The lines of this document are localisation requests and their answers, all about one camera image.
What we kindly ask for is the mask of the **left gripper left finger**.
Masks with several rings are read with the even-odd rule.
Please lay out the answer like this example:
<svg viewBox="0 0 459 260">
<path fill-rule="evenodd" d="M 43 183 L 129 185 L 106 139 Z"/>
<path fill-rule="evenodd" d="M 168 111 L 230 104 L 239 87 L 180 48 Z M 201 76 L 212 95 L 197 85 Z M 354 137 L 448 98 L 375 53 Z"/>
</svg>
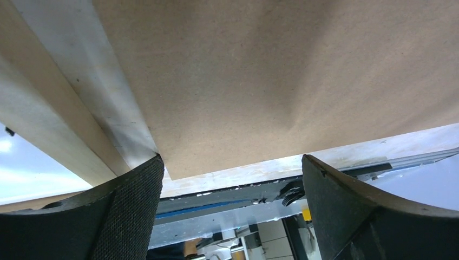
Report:
<svg viewBox="0 0 459 260">
<path fill-rule="evenodd" d="M 157 155 L 41 209 L 1 214 L 1 259 L 145 259 L 165 166 Z"/>
</svg>

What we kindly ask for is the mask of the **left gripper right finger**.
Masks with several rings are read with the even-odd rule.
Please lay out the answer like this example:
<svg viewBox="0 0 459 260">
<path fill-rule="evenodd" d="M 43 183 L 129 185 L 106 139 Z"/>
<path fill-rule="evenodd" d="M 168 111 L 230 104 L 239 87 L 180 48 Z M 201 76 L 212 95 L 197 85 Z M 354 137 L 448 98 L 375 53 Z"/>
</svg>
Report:
<svg viewBox="0 0 459 260">
<path fill-rule="evenodd" d="M 303 185 L 322 259 L 458 259 L 458 212 L 383 191 L 305 154 Z"/>
</svg>

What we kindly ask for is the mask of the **wooden picture frame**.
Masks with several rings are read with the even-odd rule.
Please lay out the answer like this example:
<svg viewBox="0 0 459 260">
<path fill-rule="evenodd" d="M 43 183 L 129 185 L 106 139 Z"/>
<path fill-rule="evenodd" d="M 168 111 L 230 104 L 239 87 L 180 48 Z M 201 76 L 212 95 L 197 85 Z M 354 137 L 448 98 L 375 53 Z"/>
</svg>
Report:
<svg viewBox="0 0 459 260">
<path fill-rule="evenodd" d="M 129 171 L 11 1 L 1 1 L 1 122 L 91 185 Z"/>
</svg>

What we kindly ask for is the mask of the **brown backing board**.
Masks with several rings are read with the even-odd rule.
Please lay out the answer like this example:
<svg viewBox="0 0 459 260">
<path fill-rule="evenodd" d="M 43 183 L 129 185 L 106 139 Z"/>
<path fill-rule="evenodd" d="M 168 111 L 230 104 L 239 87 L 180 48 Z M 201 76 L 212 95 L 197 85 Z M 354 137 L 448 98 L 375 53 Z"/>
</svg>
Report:
<svg viewBox="0 0 459 260">
<path fill-rule="evenodd" d="M 458 1 L 93 1 L 172 179 L 458 122 Z"/>
</svg>

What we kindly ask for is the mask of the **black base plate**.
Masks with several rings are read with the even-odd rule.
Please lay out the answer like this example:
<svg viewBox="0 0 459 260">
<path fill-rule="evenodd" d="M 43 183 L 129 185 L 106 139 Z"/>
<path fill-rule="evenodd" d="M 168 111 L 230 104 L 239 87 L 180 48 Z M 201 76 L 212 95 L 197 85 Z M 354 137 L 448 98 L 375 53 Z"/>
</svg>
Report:
<svg viewBox="0 0 459 260">
<path fill-rule="evenodd" d="M 155 225 L 186 220 L 250 225 L 297 215 L 306 206 L 301 167 L 289 177 L 162 198 Z"/>
</svg>

